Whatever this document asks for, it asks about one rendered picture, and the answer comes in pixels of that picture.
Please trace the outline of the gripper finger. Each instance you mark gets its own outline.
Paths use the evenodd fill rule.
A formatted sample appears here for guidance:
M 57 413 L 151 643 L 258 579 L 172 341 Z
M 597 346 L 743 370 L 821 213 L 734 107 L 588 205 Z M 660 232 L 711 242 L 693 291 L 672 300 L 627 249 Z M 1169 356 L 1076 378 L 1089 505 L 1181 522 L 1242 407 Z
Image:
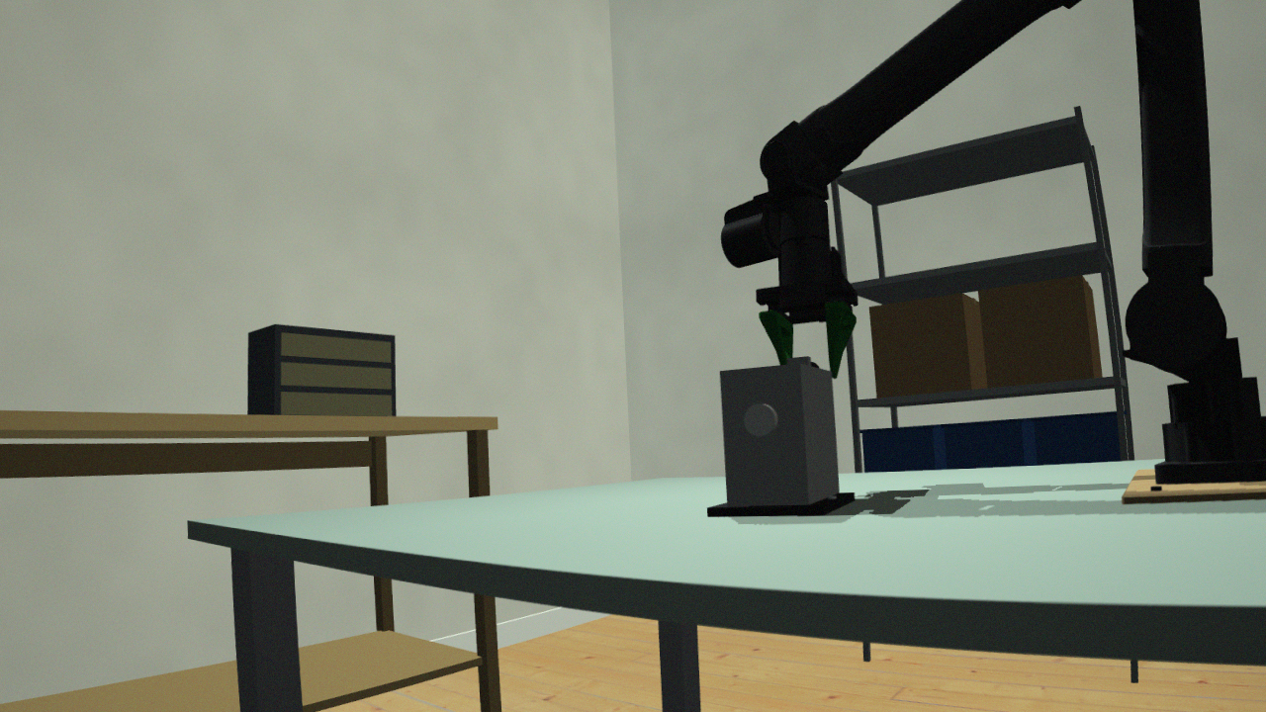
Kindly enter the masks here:
M 849 307 L 847 307 L 844 302 L 825 303 L 825 327 L 827 327 L 828 353 L 829 353 L 829 371 L 832 371 L 833 379 L 837 379 L 838 372 L 841 372 L 841 360 L 843 356 L 843 350 L 846 348 L 847 343 L 849 343 L 849 337 L 852 334 L 852 329 L 855 329 L 856 323 L 858 323 L 858 319 L 856 318 L 855 313 L 849 310 Z M 841 342 L 838 342 L 838 338 L 841 338 Z
M 761 310 L 760 321 L 763 322 L 768 340 L 776 350 L 779 365 L 787 365 L 786 359 L 794 359 L 794 324 L 777 310 Z M 779 333 L 780 329 L 782 329 L 782 334 Z

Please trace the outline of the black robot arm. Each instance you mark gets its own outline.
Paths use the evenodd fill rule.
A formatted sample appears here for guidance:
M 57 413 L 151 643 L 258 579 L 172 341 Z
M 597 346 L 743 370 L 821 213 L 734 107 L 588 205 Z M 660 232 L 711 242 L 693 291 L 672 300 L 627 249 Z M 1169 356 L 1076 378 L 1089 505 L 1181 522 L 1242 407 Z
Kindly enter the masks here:
M 742 269 L 779 258 L 787 239 L 829 239 L 827 185 L 844 167 L 1041 15 L 1080 1 L 961 0 L 836 100 L 779 130 L 760 158 L 768 191 L 725 212 L 725 258 Z M 1213 234 L 1200 0 L 1133 0 L 1133 13 L 1148 281 L 1128 304 L 1123 356 L 1186 380 L 1167 385 L 1156 483 L 1266 481 L 1257 378 L 1242 378 L 1238 338 L 1225 338 L 1220 302 L 1201 285 L 1213 276 Z

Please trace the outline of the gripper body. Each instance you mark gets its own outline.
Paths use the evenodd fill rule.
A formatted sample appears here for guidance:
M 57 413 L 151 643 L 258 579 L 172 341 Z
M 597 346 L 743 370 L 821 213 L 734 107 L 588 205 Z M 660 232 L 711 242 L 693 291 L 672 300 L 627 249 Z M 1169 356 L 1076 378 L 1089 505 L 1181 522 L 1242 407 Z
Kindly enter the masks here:
M 805 238 L 805 246 L 787 239 L 779 250 L 779 272 L 781 288 L 756 289 L 757 304 L 779 310 L 793 324 L 825 321 L 825 303 L 844 302 L 849 310 L 858 307 L 858 291 L 849 280 L 832 279 L 829 239 Z

